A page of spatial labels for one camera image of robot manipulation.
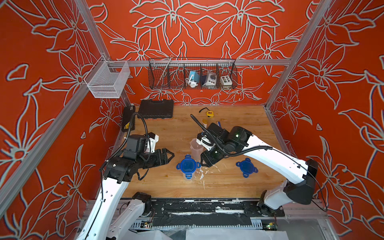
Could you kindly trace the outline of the clear plastic container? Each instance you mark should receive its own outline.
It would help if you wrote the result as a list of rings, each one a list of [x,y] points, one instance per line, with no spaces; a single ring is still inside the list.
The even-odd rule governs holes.
[[[184,178],[187,181],[192,181],[194,179],[194,177],[195,177],[195,172],[190,172],[190,173],[182,172],[182,173],[183,173]]]
[[[192,159],[199,162],[201,160],[201,154],[204,152],[205,148],[197,143],[197,139],[193,139],[190,142],[190,149]]]

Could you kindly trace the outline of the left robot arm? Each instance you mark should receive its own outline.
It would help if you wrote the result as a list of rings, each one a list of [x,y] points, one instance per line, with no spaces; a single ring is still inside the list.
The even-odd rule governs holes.
[[[159,137],[154,133],[128,136],[118,150],[102,166],[100,193],[92,211],[78,234],[79,240],[143,240],[144,236],[130,230],[134,222],[152,211],[152,197],[137,192],[122,214],[114,214],[132,178],[142,179],[139,170],[167,165],[175,154],[166,148],[156,149]]]

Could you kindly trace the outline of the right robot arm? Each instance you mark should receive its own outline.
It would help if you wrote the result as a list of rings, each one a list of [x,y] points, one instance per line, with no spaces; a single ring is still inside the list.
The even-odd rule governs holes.
[[[304,161],[285,154],[239,126],[227,131],[210,124],[198,134],[197,143],[206,149],[201,153],[201,165],[204,167],[211,167],[226,157],[244,155],[286,178],[280,186],[262,193],[258,209],[263,215],[270,215],[285,204],[309,205],[312,202],[317,184],[316,161]]]

